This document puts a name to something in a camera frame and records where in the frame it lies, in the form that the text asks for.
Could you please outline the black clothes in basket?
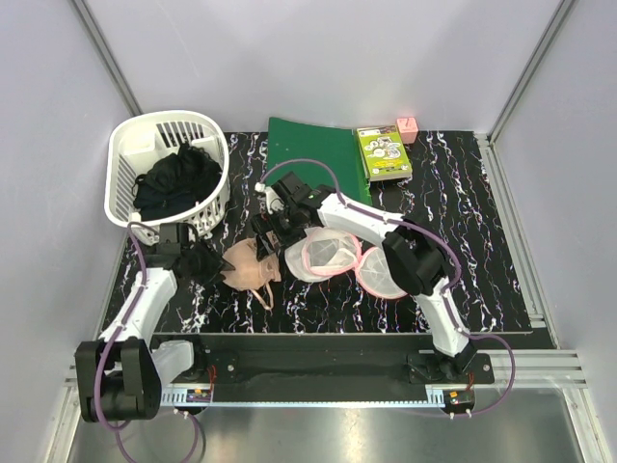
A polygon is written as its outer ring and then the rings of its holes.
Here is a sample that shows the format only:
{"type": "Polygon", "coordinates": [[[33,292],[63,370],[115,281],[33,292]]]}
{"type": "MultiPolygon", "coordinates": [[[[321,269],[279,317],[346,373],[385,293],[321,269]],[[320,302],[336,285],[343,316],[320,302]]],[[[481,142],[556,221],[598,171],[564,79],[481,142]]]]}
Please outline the black clothes in basket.
{"type": "Polygon", "coordinates": [[[223,171],[202,148],[187,143],[158,160],[133,186],[133,206],[142,222],[162,220],[203,202],[218,185],[223,171]]]}

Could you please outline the beige pink bra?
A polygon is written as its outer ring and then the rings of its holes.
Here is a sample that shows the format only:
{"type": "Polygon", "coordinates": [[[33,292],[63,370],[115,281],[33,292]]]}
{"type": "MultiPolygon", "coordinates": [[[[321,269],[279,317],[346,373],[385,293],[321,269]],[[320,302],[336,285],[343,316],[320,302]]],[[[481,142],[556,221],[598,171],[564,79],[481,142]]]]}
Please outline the beige pink bra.
{"type": "Polygon", "coordinates": [[[222,270],[224,283],[238,291],[249,291],[266,311],[274,308],[274,294],[271,283],[282,280],[279,259],[269,255],[263,260],[257,259],[255,238],[245,238],[223,253],[228,263],[222,270]]]}

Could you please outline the black mounting base plate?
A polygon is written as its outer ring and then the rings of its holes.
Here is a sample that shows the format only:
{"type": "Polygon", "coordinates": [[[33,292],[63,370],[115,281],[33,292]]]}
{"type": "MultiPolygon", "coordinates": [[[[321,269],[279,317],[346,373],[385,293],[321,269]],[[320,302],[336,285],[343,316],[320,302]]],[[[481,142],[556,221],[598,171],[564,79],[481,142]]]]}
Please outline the black mounting base plate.
{"type": "Polygon", "coordinates": [[[456,370],[426,334],[200,334],[185,338],[195,363],[173,386],[221,406],[425,402],[428,391],[492,386],[488,355],[456,370]]]}

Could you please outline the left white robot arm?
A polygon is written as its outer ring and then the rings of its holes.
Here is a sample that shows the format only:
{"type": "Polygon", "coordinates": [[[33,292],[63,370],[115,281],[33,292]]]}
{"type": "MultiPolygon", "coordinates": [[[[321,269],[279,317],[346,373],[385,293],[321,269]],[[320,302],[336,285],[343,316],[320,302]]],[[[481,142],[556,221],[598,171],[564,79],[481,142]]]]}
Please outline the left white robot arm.
{"type": "Polygon", "coordinates": [[[127,299],[98,338],[81,342],[74,353],[81,417],[110,430],[153,419],[164,388],[179,375],[189,382],[206,375],[208,359],[191,342],[165,341],[152,349],[151,339],[179,280],[217,284],[234,268],[186,223],[153,230],[155,242],[145,252],[136,232],[146,228],[139,222],[127,225],[140,265],[127,299]]]}

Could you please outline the pink small box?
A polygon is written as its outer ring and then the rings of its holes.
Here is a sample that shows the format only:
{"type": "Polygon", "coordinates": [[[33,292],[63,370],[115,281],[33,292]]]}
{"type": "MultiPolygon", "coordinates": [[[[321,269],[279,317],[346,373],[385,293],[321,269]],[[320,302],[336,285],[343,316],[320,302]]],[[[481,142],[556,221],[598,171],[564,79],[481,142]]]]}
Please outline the pink small box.
{"type": "Polygon", "coordinates": [[[406,145],[416,141],[419,132],[416,119],[414,117],[399,118],[396,120],[397,131],[402,142],[406,145]]]}

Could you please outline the green book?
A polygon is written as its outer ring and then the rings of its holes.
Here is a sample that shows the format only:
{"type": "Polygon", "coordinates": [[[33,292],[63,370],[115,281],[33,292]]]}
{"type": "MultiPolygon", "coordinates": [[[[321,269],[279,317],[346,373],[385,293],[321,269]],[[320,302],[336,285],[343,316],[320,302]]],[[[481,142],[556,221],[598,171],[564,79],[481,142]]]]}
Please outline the green book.
{"type": "Polygon", "coordinates": [[[357,128],[356,137],[369,183],[412,176],[412,163],[395,125],[357,128]]]}

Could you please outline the white mesh laundry bag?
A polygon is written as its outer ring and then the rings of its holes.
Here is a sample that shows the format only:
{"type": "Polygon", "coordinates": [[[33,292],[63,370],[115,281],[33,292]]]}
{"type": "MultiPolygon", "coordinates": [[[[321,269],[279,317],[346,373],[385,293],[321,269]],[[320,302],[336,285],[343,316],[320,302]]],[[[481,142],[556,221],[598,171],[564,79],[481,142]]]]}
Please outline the white mesh laundry bag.
{"type": "Polygon", "coordinates": [[[358,284],[377,298],[395,300],[406,295],[390,275],[384,251],[371,247],[364,252],[349,232],[308,228],[305,238],[284,251],[284,260],[292,275],[305,283],[324,282],[353,271],[358,284]]]}

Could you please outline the black marbled table mat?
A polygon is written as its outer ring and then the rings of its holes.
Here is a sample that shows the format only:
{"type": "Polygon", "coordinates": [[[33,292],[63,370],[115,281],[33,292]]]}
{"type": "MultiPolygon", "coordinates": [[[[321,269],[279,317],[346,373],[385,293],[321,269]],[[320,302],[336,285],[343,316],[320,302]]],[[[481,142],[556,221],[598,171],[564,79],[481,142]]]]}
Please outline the black marbled table mat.
{"type": "MultiPolygon", "coordinates": [[[[455,252],[462,276],[453,297],[471,330],[529,332],[522,280],[473,134],[423,132],[407,152],[412,176],[372,184],[373,205],[410,214],[455,252]]],[[[298,282],[283,273],[268,294],[184,281],[157,329],[184,334],[420,333],[427,329],[413,299],[376,298],[363,290],[353,272],[316,284],[298,282]],[[271,310],[262,306],[268,294],[275,302],[271,310]]]]}

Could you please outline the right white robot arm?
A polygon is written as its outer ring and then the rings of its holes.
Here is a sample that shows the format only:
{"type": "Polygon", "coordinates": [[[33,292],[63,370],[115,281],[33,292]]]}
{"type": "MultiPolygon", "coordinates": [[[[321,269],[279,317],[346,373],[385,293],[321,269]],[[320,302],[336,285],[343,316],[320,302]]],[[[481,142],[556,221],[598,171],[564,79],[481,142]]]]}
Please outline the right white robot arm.
{"type": "Polygon", "coordinates": [[[258,182],[255,191],[266,206],[252,218],[259,259],[288,249],[311,227],[348,232],[381,249],[393,282],[428,321],[441,377],[455,383],[470,374],[476,347],[451,294],[448,273],[455,258],[438,236],[399,213],[360,204],[334,186],[311,187],[292,172],[272,185],[258,182]]]}

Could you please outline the white plastic laundry basket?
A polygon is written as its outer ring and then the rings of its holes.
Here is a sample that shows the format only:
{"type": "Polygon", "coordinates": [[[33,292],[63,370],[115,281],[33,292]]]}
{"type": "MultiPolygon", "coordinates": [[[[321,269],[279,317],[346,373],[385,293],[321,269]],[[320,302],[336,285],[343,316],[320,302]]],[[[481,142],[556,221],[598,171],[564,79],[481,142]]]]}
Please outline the white plastic laundry basket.
{"type": "Polygon", "coordinates": [[[104,211],[151,245],[168,223],[188,223],[209,237],[229,200],[226,137],[209,117],[185,110],[144,114],[119,124],[109,138],[104,211]]]}

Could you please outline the green folder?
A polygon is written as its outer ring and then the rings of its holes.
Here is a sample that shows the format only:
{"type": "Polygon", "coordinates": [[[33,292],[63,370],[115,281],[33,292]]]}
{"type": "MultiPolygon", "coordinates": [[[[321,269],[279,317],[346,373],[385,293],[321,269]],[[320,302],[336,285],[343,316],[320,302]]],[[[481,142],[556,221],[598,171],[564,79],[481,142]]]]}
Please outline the green folder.
{"type": "Polygon", "coordinates": [[[332,170],[341,192],[362,204],[371,205],[371,195],[356,136],[345,128],[295,123],[272,117],[268,122],[266,183],[273,184],[288,172],[311,187],[334,183],[319,161],[332,170]]]}

